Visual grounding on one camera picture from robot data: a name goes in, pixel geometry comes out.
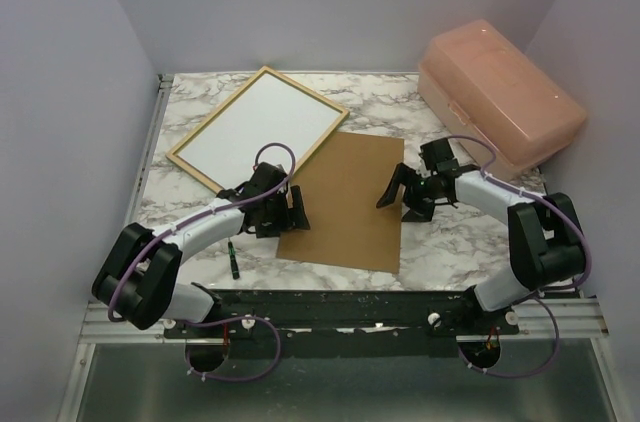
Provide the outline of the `brown cardboard backing board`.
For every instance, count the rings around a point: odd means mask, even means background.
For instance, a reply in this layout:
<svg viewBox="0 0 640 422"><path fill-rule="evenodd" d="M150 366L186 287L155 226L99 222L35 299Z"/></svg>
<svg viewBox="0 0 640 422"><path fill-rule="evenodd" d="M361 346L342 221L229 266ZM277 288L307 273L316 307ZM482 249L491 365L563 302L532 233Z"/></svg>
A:
<svg viewBox="0 0 640 422"><path fill-rule="evenodd" d="M281 259L396 274L400 267L399 201L378 209L396 164L401 138L336 132L294 177L308 231L280 237Z"/></svg>

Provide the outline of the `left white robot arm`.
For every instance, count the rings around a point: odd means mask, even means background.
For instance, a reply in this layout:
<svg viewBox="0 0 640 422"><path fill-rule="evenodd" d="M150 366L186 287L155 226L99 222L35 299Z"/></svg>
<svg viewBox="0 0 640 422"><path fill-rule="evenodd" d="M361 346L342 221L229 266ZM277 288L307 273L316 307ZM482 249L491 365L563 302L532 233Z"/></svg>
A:
<svg viewBox="0 0 640 422"><path fill-rule="evenodd" d="M108 306L110 317L146 330L162 319L185 321L201 337L214 335L222 322L215 298L197 284L177 281L181 265L211 245L241 233L278 237L308 230L299 186L287 186L269 197L245 203L225 190L194 214L154 229L126 226L91 287Z"/></svg>

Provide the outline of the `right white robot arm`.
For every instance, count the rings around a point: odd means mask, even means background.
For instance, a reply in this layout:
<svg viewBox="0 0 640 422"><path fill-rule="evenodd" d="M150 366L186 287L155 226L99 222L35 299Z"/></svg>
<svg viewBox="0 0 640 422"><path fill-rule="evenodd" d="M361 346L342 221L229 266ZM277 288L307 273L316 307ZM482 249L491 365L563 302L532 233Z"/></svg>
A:
<svg viewBox="0 0 640 422"><path fill-rule="evenodd" d="M551 284L586 276L591 268L573 203L562 193L544 196L518 189L473 164L437 163L425 177L399 163L376 207L391 205L400 189L408 208L405 222L429 222L436 207L462 203L507 227L508 266L468 288L452 314L443 319L447 325L483 333L496 322L496 312Z"/></svg>

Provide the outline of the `small green screwdriver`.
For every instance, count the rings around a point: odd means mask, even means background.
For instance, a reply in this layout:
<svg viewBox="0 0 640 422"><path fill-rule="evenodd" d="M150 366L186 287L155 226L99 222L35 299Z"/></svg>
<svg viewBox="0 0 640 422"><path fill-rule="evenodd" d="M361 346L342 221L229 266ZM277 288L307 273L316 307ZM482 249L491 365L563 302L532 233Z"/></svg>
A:
<svg viewBox="0 0 640 422"><path fill-rule="evenodd" d="M237 256L236 256L235 247L234 247L234 244L233 244L233 242L231 240L227 241L227 249L228 249L228 256L229 256L230 270L231 270L232 279L233 280L239 280L240 279L240 271L239 271L239 266L238 266L238 262L237 262Z"/></svg>

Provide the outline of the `pink plastic storage box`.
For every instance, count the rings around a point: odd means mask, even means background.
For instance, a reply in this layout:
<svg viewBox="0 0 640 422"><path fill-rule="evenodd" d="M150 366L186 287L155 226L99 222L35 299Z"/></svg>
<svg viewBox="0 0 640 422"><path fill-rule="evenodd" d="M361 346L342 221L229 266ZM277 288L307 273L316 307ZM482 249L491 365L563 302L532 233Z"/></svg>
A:
<svg viewBox="0 0 640 422"><path fill-rule="evenodd" d="M434 37L418 93L479 165L506 182L570 145L586 111L489 22Z"/></svg>

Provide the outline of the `aluminium rail frame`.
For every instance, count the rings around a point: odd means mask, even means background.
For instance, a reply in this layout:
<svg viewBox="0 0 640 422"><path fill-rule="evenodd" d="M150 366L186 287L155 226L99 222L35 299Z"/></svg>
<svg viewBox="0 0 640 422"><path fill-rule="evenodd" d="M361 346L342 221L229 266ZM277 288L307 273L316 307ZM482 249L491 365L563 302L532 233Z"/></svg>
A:
<svg viewBox="0 0 640 422"><path fill-rule="evenodd" d="M112 245L115 235L120 232L122 226L133 219L141 207L143 186L151 170L153 152L174 78L173 73L156 74L151 88L145 91L140 99L143 103L143 118L138 120L129 132L132 141L121 150L126 156L127 168L126 174L122 177L123 194L108 199L117 209L118 217L107 231L101 233L102 245L92 247L92 253L99 258L93 263L89 276L83 280L81 287L85 290L90 288L98 268L102 266L106 249ZM161 335L155 330L139 334L129 326L111 325L106 319L106 313L101 307L94 305L91 298L84 303L82 309L73 367L57 415L59 421L78 421L84 416L84 403L89 399L89 386L102 349L141 348L144 344L160 343Z"/></svg>

